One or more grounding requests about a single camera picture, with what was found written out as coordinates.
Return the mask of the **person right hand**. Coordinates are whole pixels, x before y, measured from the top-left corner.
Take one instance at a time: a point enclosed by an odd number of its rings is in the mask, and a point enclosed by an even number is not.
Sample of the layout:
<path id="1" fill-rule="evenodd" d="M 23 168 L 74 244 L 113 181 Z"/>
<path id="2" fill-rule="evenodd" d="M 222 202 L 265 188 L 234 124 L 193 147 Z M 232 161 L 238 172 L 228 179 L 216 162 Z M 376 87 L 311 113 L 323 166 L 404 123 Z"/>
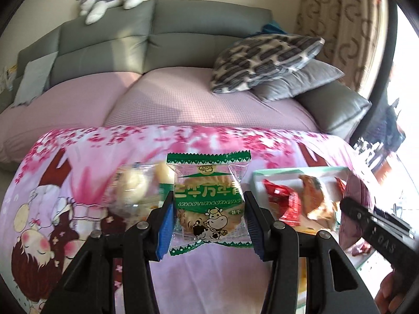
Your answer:
<path id="1" fill-rule="evenodd" d="M 381 314 L 393 313 L 401 305 L 404 295 L 400 293 L 393 295 L 394 272 L 389 273 L 383 281 L 376 294 L 374 301 Z"/>

